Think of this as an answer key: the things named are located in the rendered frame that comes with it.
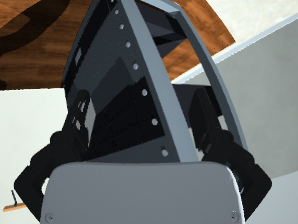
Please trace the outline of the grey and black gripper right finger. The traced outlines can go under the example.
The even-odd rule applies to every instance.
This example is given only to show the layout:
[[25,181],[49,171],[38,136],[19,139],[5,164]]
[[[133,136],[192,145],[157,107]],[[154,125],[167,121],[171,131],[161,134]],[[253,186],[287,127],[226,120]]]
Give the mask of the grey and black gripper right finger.
[[195,147],[204,154],[201,161],[223,164],[240,179],[243,185],[240,197],[246,222],[271,189],[271,179],[255,164],[253,155],[234,142],[232,133],[222,130],[204,89],[194,91],[188,116]]

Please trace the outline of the black metal rack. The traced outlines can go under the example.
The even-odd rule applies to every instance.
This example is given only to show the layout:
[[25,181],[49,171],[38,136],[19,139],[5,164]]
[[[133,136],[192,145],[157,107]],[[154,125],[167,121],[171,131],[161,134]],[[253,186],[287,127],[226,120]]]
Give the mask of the black metal rack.
[[[171,0],[141,1],[165,14],[134,0],[93,0],[71,48],[62,75],[67,110],[78,91],[86,89],[96,114],[82,160],[199,161],[188,116],[197,89],[205,90],[234,142],[248,151],[224,81],[182,7]],[[187,38],[211,86],[171,83],[162,59]]]

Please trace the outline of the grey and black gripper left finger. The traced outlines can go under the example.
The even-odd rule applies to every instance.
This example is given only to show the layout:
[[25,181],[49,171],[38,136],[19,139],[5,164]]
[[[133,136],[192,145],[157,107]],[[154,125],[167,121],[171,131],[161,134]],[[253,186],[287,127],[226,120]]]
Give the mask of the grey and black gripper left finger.
[[45,180],[60,165],[83,162],[80,155],[89,147],[95,116],[89,91],[79,90],[62,130],[51,135],[50,143],[32,156],[30,165],[15,180],[16,193],[39,222]]

